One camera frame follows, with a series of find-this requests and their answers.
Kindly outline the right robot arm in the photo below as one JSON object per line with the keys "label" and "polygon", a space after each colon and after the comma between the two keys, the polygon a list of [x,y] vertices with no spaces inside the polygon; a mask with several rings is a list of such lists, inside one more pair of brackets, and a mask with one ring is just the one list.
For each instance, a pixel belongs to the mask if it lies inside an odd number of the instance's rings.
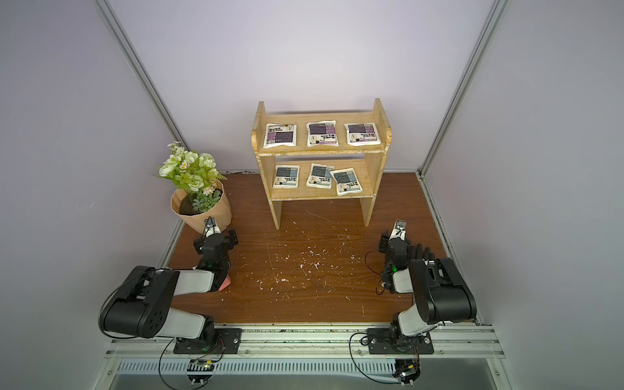
{"label": "right robot arm", "polygon": [[421,336],[438,323],[476,319],[476,300],[451,258],[438,258],[430,248],[412,245],[397,229],[381,235],[379,251],[384,255],[385,290],[412,297],[412,306],[391,322],[393,339]]}

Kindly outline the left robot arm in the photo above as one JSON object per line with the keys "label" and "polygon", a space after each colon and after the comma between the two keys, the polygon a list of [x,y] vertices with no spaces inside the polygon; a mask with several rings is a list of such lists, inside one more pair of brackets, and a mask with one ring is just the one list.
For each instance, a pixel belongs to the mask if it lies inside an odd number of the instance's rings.
{"label": "left robot arm", "polygon": [[219,292],[229,284],[229,251],[236,231],[208,228],[193,242],[201,259],[192,270],[136,266],[108,297],[98,315],[102,334],[116,339],[171,337],[211,340],[213,320],[172,307],[174,297]]}

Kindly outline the blue coffee bag two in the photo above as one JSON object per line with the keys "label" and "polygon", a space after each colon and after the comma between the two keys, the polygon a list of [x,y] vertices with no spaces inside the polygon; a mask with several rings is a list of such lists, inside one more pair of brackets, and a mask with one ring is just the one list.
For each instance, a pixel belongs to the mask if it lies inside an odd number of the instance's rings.
{"label": "blue coffee bag two", "polygon": [[334,170],[333,166],[327,166],[317,163],[310,165],[310,174],[306,181],[306,186],[317,189],[331,189],[332,188],[332,175]]}

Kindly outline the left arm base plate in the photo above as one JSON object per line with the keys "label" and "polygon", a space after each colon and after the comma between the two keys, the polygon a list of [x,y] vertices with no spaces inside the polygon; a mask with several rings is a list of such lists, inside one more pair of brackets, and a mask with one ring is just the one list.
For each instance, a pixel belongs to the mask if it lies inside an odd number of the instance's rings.
{"label": "left arm base plate", "polygon": [[173,354],[237,354],[241,335],[241,328],[211,328],[196,339],[176,338]]}

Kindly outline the blue coffee bag three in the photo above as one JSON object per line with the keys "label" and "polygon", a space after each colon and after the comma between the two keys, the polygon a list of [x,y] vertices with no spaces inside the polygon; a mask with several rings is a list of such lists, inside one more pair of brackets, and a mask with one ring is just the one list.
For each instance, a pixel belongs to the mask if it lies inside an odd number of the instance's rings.
{"label": "blue coffee bag three", "polygon": [[336,182],[336,194],[339,197],[363,192],[357,173],[352,167],[334,170],[330,174]]}

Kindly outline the purple coffee bag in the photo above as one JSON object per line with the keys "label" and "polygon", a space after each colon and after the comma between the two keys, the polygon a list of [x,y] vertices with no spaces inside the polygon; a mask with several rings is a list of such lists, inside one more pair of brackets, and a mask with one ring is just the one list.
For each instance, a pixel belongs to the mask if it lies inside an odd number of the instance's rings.
{"label": "purple coffee bag", "polygon": [[350,146],[376,146],[381,144],[375,123],[346,123],[347,143]]}
{"label": "purple coffee bag", "polygon": [[307,128],[307,146],[339,146],[336,136],[336,121],[320,121],[308,123]]}
{"label": "purple coffee bag", "polygon": [[297,125],[295,123],[268,123],[265,128],[264,148],[297,145]]}

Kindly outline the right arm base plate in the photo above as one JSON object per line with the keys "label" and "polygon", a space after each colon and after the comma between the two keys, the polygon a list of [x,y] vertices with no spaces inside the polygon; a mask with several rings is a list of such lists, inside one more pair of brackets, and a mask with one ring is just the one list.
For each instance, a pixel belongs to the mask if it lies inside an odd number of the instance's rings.
{"label": "right arm base plate", "polygon": [[367,347],[373,355],[389,354],[434,354],[429,332],[416,336],[404,336],[390,328],[367,328]]}

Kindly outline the blue coffee bag one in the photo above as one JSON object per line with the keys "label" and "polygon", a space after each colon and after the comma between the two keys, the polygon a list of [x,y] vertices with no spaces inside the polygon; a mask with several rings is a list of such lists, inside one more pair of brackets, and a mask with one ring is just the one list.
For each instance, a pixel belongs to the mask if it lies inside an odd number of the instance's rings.
{"label": "blue coffee bag one", "polygon": [[300,167],[298,165],[276,165],[272,188],[296,189],[299,182]]}

